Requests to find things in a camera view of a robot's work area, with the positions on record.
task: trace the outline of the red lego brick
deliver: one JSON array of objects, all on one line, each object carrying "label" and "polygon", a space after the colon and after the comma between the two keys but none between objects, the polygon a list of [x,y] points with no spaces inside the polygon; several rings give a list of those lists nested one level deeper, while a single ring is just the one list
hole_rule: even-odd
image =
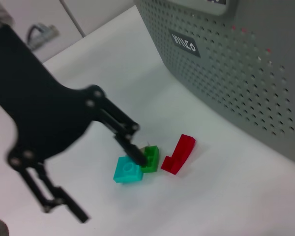
[{"label": "red lego brick", "polygon": [[182,134],[172,157],[166,156],[161,169],[176,175],[189,157],[195,143],[193,137]]}]

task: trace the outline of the cyan lego brick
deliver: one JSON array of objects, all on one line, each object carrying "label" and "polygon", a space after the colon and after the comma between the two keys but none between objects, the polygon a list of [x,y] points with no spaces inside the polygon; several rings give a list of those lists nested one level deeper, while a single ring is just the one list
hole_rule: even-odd
[{"label": "cyan lego brick", "polygon": [[116,183],[131,183],[141,181],[143,173],[140,166],[136,165],[128,156],[118,159],[117,167],[114,174]]},{"label": "cyan lego brick", "polygon": [[156,172],[159,162],[159,149],[157,146],[146,147],[144,150],[144,156],[147,158],[147,165],[141,167],[143,173]]}]

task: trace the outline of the perforated panel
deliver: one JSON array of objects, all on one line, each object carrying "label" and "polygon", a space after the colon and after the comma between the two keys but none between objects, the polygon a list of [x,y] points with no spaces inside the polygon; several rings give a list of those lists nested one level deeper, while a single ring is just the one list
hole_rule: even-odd
[{"label": "perforated panel", "polygon": [[[225,118],[295,160],[295,86],[290,86],[295,85],[295,71],[289,68],[295,58],[286,58],[275,41],[268,43],[271,38],[283,40],[284,31],[269,37],[266,31],[272,29],[258,30],[258,22],[251,23],[242,11],[264,6],[250,1],[248,8],[246,2],[239,1],[236,12],[224,17],[163,0],[137,0],[136,5],[163,62],[178,80]],[[169,30],[195,39],[201,57],[176,47]]]}]

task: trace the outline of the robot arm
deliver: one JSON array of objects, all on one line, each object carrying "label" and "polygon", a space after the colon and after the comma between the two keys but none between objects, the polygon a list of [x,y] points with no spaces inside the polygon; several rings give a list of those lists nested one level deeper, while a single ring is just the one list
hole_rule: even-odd
[{"label": "robot arm", "polygon": [[[67,205],[81,222],[87,221],[83,210],[50,181],[44,163],[81,137],[92,121],[109,128],[136,164],[147,163],[140,150],[130,143],[139,125],[116,107],[100,87],[74,90],[62,86],[10,26],[2,23],[0,105],[13,118],[18,130],[15,146],[7,157],[8,164],[22,176],[45,212]],[[28,168],[35,169],[53,199],[46,199]]]}]

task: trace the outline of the logo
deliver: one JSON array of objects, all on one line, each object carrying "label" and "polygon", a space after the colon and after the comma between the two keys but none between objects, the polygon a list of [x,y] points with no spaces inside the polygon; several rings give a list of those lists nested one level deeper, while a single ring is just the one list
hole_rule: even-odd
[{"label": "logo", "polygon": [[169,30],[171,38],[175,44],[175,46],[189,52],[197,57],[200,57],[200,53],[198,51],[196,42],[193,38],[183,35],[181,33],[175,32],[173,30]]}]

